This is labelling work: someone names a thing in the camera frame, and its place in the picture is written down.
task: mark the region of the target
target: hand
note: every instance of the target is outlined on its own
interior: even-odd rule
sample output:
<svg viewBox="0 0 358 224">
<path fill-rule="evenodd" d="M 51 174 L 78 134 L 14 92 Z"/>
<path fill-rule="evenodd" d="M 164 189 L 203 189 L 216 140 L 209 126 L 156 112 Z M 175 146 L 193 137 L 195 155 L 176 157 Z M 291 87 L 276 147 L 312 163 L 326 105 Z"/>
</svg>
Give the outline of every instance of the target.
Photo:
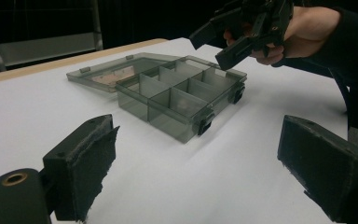
<svg viewBox="0 0 358 224">
<path fill-rule="evenodd" d="M 294 7 L 293 18 L 284 34 L 284 46 L 268 45 L 267 58 L 261 50 L 253 51 L 250 56 L 265 65 L 280 61 L 283 58 L 283 51 L 286 58 L 309 57 L 324 45 L 336 29 L 339 20 L 339 12 L 327 7 Z M 245 36 L 252 29 L 249 25 L 244 25 L 243 28 Z M 235 42 L 229 30 L 225 31 L 224 38 L 228 45 Z"/>
</svg>

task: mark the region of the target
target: plastic organizer box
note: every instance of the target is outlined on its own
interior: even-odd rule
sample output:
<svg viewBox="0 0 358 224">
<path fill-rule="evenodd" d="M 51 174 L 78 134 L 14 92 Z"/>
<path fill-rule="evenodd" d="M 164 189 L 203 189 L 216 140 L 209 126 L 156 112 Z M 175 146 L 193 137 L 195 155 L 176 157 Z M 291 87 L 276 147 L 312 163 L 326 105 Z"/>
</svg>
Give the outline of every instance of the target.
<svg viewBox="0 0 358 224">
<path fill-rule="evenodd" d="M 182 143 L 202 135 L 242 97 L 246 74 L 218 64 L 139 53 L 67 74 L 70 81 L 117 92 L 118 105 Z"/>
</svg>

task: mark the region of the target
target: black object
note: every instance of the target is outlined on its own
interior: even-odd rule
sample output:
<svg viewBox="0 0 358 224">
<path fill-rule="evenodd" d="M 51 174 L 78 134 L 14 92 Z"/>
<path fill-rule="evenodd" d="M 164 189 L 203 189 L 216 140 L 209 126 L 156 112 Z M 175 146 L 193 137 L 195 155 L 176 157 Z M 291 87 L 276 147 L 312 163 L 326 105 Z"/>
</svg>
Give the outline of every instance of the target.
<svg viewBox="0 0 358 224">
<path fill-rule="evenodd" d="M 223 70 L 248 57 L 252 50 L 269 54 L 267 44 L 283 45 L 284 33 L 293 17 L 292 0 L 235 0 L 214 13 L 214 17 L 190 36 L 195 49 L 210 42 L 216 34 L 229 29 L 237 39 L 216 55 Z M 252 25 L 249 36 L 243 35 L 242 25 Z"/>
<path fill-rule="evenodd" d="M 20 169 L 0 176 L 0 224 L 85 221 L 116 158 L 112 116 L 84 122 L 44 158 L 45 168 Z"/>
<path fill-rule="evenodd" d="M 306 119 L 285 116 L 278 160 L 339 223 L 358 224 L 358 146 Z"/>
</svg>

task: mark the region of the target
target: white table surface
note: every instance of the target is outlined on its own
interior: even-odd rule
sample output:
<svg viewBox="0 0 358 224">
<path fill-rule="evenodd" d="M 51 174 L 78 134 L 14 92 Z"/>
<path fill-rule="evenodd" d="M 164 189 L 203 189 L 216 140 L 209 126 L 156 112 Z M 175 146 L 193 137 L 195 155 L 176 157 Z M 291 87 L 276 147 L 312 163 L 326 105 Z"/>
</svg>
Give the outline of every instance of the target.
<svg viewBox="0 0 358 224">
<path fill-rule="evenodd" d="M 84 121 L 113 115 L 117 158 L 89 210 L 93 224 L 332 223 L 277 160 L 284 115 L 347 138 L 336 82 L 247 58 L 243 97 L 202 136 L 182 144 L 119 108 L 116 93 L 68 81 L 66 73 L 138 52 L 193 55 L 216 63 L 221 49 L 179 38 L 0 81 L 0 175 L 43 168 L 42 158 Z M 60 222 L 51 215 L 53 223 Z"/>
</svg>

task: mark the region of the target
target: wooden surface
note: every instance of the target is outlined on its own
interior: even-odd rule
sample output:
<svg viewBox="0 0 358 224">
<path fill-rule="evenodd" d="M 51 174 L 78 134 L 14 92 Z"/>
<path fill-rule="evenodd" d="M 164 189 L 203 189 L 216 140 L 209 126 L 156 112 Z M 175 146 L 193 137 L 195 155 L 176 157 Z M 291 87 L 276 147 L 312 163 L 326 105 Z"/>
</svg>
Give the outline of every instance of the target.
<svg viewBox="0 0 358 224">
<path fill-rule="evenodd" d="M 82 62 L 85 62 L 88 60 L 100 58 L 100 57 L 107 56 L 110 54 L 116 54 L 116 53 L 120 53 L 120 52 L 127 51 L 130 49 L 138 49 L 141 47 L 150 46 L 150 45 L 162 43 L 165 41 L 168 41 L 168 40 L 160 39 L 160 38 L 151 39 L 151 40 L 146 40 L 143 42 L 130 44 L 130 45 L 126 45 L 126 46 L 121 46 L 121 47 L 117 47 L 117 48 L 113 48 L 113 49 L 106 49 L 106 50 L 96 51 L 96 52 L 92 52 L 92 53 L 88 53 L 88 54 L 83 54 L 83 55 L 75 56 L 72 58 L 66 58 L 66 59 L 61 59 L 61 60 L 57 60 L 57 61 L 53 61 L 53 62 L 49 62 L 49 63 L 41 63 L 41 64 L 36 64 L 36 65 L 23 67 L 23 68 L 19 68 L 19 69 L 9 70 L 9 71 L 0 73 L 0 81 L 10 79 L 13 77 L 22 77 L 22 76 L 30 75 L 33 73 L 46 71 L 49 69 L 66 66 L 66 65 L 72 64 L 72 63 L 82 63 Z"/>
</svg>

